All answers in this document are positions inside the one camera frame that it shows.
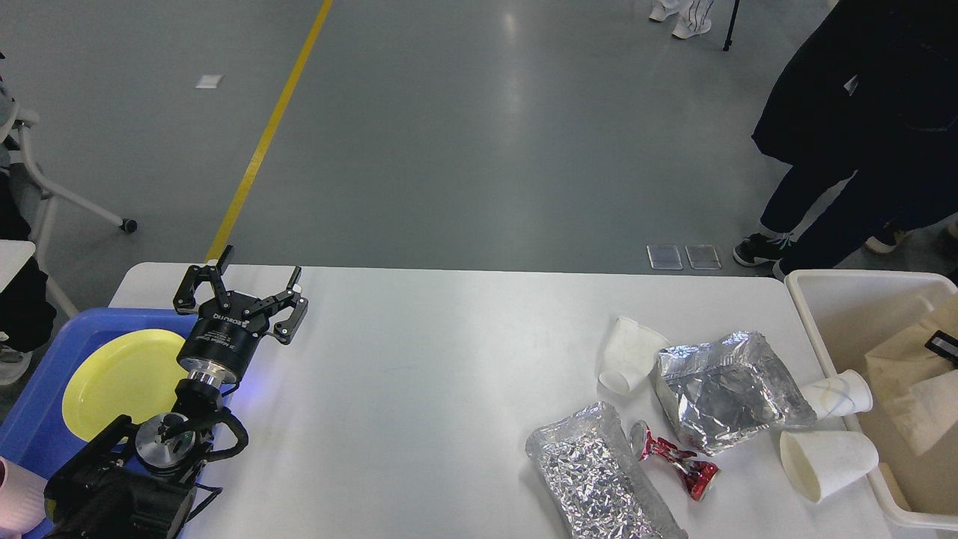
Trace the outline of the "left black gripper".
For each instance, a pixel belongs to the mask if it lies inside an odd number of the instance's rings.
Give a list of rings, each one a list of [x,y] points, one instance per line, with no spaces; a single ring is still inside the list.
[[[172,297],[175,313],[198,313],[194,328],[177,354],[177,364],[185,371],[211,372],[220,383],[242,382],[265,335],[280,344],[291,344],[309,307],[308,298],[297,287],[300,266],[294,267],[287,286],[273,296],[256,298],[227,290],[222,276],[233,251],[234,246],[228,243],[212,265],[189,266]],[[195,293],[204,283],[211,285],[213,298],[198,309]]]

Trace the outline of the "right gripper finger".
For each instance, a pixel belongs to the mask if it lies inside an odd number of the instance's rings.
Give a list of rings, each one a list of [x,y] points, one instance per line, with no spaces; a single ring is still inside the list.
[[[958,340],[954,335],[937,330],[925,341],[924,347],[935,355],[947,359],[954,368],[958,368]]]

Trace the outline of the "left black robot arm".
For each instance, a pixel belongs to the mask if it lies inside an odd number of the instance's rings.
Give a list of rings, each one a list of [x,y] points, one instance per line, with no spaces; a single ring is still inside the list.
[[[225,398],[240,387],[261,340],[291,344],[309,306],[299,266],[273,296],[228,290],[233,250],[189,266],[172,300],[177,314],[196,315],[177,351],[185,373],[177,399],[139,423],[120,414],[52,475],[44,490],[49,537],[175,538],[220,494],[208,487],[196,501],[201,473],[249,444]]]

